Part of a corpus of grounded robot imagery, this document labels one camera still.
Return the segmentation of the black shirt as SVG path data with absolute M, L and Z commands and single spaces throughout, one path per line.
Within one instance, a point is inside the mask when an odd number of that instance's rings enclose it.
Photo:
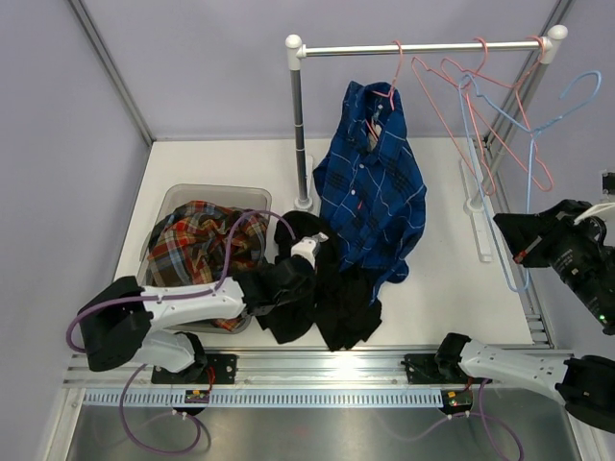
M 341 267 L 339 238 L 322 218 L 303 211 L 289 211 L 278 222 L 274 241 L 278 261 L 290 256 L 293 244 L 303 237 L 324 233 L 316 257 L 316 284 L 312 294 L 277 307 L 258 318 L 261 329 L 268 330 L 279 344 L 290 343 L 316 326 L 332 352 L 349 350 L 366 342 L 381 325 L 381 302 L 372 297 L 375 277 L 353 265 Z

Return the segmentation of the red plaid shirt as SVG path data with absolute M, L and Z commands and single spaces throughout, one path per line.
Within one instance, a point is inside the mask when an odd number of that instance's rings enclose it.
M 211 283 L 224 265 L 234 275 L 265 262 L 268 218 L 252 215 L 242 222 L 241 208 L 190 201 L 161 218 L 147 242 L 145 283 L 178 287 Z

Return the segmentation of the blue shirt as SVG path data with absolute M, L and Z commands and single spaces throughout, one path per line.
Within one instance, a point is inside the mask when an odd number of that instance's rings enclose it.
M 427 186 L 407 140 L 401 96 L 386 82 L 349 82 L 328 152 L 313 171 L 320 216 L 340 242 L 340 267 L 381 286 L 409 275 L 427 222 Z

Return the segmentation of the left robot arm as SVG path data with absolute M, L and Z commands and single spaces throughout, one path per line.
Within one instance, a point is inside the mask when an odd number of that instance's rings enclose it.
M 199 341 L 173 328 L 201 321 L 266 316 L 313 292 L 313 257 L 293 255 L 214 283 L 141 286 L 133 276 L 115 280 L 82 307 L 71 324 L 81 332 L 94 373 L 129 362 L 158 366 L 187 383 L 200 380 L 207 360 Z

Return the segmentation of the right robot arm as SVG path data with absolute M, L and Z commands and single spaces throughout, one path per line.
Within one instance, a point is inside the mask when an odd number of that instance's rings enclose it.
M 563 200 L 538 213 L 493 217 L 516 264 L 551 268 L 601 326 L 614 333 L 614 249 L 606 244 L 611 202 Z M 485 378 L 547 397 L 582 423 L 614 430 L 614 362 L 595 354 L 548 358 L 450 332 L 434 356 L 448 381 Z

